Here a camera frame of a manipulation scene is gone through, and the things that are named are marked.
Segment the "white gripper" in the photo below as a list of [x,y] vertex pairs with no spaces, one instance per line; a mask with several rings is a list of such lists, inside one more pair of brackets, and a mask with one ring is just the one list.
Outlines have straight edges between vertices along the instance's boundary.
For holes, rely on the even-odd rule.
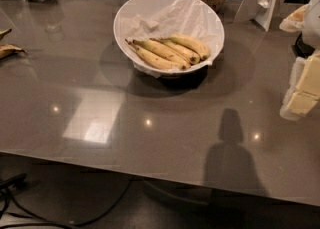
[[[310,0],[282,20],[279,28],[286,32],[302,30],[303,42],[320,48],[320,0]],[[283,99],[280,116],[297,121],[306,116],[320,100],[320,51],[307,59],[297,57],[291,70],[289,88]]]

